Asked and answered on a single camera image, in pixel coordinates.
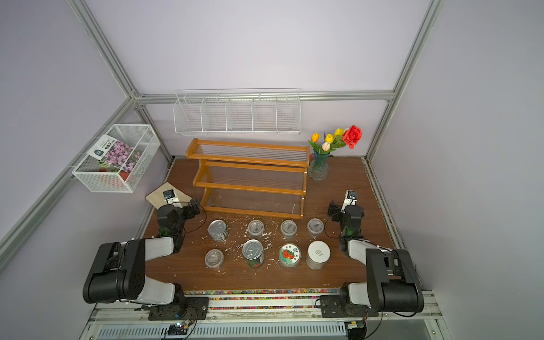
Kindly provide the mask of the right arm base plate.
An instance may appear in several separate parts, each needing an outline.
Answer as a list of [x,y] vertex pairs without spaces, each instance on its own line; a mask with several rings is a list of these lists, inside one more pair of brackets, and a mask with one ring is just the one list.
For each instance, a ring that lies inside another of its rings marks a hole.
[[340,295],[318,297],[314,306],[320,310],[323,318],[368,318],[378,317],[379,313],[366,305],[354,305]]

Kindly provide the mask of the tomato lid round tin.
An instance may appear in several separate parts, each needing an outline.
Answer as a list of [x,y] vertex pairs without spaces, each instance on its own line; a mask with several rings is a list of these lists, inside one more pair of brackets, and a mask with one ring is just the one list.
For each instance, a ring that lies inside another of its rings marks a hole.
[[300,248],[293,244],[287,243],[279,249],[279,263],[283,268],[293,269],[297,267],[301,260]]

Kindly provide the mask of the purple seed plastic jar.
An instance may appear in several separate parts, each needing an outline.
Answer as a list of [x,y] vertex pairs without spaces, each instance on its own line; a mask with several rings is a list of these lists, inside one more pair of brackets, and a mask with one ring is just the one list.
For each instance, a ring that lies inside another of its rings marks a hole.
[[253,220],[247,225],[248,235],[252,238],[260,238],[264,234],[265,225],[260,220]]

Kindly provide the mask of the green red tomato can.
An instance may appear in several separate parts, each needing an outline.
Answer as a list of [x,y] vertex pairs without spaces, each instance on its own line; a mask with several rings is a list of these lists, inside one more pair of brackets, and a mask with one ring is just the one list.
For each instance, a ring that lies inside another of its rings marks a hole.
[[264,260],[262,243],[257,239],[248,240],[242,247],[242,255],[250,267],[258,269],[262,266]]

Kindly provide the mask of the silver green tin can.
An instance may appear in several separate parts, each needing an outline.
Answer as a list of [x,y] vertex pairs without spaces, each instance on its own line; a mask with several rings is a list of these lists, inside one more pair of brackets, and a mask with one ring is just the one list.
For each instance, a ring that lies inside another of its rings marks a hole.
[[223,220],[214,220],[208,226],[208,233],[215,242],[225,242],[228,238],[228,227]]

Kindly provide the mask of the dark seed plastic jar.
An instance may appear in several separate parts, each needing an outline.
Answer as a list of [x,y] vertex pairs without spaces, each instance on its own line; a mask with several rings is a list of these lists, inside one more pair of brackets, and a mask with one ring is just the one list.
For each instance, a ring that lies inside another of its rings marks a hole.
[[324,223],[319,218],[312,218],[307,223],[307,230],[312,237],[317,238],[324,232]]

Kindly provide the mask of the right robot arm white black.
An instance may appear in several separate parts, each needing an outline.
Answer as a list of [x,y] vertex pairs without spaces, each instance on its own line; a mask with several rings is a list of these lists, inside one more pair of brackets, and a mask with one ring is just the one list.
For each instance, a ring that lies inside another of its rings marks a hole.
[[341,251],[365,266],[366,281],[346,283],[341,289],[343,306],[365,306],[376,312],[411,317],[423,311],[424,296],[408,251],[378,246],[362,235],[364,210],[352,204],[331,202],[327,216],[338,222]]

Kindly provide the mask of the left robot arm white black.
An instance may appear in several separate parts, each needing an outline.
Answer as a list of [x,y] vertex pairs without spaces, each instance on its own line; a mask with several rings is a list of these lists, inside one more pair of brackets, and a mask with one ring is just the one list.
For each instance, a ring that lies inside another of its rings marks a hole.
[[180,252],[186,221],[200,214],[201,206],[194,199],[163,205],[157,211],[157,236],[102,244],[83,286],[84,301],[185,306],[183,288],[178,283],[151,279],[146,275],[146,264]]

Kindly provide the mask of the white tin can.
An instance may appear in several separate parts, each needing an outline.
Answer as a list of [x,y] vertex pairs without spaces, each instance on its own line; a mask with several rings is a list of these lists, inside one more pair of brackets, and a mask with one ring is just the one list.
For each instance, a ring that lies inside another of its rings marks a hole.
[[307,249],[306,264],[310,269],[318,271],[324,267],[330,256],[330,247],[325,242],[314,241]]

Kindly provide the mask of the green seed plastic jar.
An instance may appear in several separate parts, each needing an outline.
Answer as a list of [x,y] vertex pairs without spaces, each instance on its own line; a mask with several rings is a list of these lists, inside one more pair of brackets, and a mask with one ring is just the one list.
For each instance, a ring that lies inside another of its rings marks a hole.
[[285,239],[292,239],[296,236],[298,229],[293,220],[285,220],[282,222],[280,230]]

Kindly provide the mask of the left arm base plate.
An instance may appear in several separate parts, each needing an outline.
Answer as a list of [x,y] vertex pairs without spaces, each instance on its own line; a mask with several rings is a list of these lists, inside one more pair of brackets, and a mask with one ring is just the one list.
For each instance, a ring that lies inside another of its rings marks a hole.
[[148,310],[149,321],[205,320],[210,299],[208,297],[189,296],[182,303],[144,306]]

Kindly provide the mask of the red seed plastic jar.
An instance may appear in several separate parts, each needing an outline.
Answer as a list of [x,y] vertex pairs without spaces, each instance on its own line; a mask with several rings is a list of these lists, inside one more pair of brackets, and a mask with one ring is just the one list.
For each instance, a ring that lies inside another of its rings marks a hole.
[[212,249],[205,255],[205,265],[209,269],[219,269],[224,264],[225,256],[219,249]]

